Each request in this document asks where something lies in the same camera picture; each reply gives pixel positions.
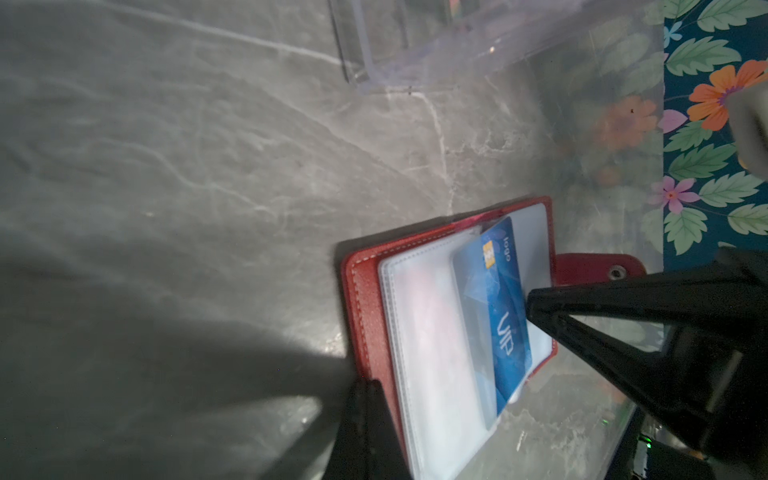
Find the card chip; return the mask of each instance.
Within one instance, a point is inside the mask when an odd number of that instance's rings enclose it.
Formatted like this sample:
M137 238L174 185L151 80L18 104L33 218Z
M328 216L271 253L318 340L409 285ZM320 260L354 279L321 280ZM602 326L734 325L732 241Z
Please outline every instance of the card chip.
M488 241L482 246L482 256L485 258L485 268L491 268L496 264L496 257L493 254L493 242Z

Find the orange flower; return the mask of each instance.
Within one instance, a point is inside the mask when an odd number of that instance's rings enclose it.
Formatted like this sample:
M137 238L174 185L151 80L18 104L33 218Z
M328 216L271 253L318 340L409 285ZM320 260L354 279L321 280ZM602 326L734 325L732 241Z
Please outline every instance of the orange flower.
M596 125L598 141L612 151L636 147L645 132L658 125L658 117L651 115L654 111L654 102L642 101L637 95L626 97L608 108Z
M763 74L766 68L768 68L768 61L749 60L741 65L739 73L736 73L733 65L713 71L710 75L712 85L698 85L690 94L689 99L698 103L688 109L690 121L706 118L701 127L707 130L718 131L725 127L728 121L725 99L735 91L768 80L768 75Z

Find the marble table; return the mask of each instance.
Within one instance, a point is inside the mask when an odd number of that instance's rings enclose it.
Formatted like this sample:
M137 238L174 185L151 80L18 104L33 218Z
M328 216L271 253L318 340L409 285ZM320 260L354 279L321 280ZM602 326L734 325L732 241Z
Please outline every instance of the marble table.
M1 3L6 475L319 478L355 375L344 240L548 194L558 251L659 270L660 157L564 140L552 55L362 96L326 0ZM462 478L597 478L629 408L562 349Z

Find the transparent acrylic box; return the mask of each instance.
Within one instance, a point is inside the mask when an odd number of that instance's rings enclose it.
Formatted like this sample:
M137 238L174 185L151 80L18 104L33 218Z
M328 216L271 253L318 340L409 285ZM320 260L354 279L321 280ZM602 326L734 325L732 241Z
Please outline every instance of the transparent acrylic box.
M349 82L367 93L488 74L647 0L331 0Z

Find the floral fabric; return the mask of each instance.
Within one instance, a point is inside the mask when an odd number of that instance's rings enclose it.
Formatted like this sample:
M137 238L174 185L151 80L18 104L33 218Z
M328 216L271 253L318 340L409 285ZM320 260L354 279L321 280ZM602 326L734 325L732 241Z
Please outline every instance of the floral fabric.
M648 193L646 238L659 245L664 235L665 270L709 263L718 246L768 250L768 185L740 164L725 107L728 95L768 81L768 1L660 6L664 177Z

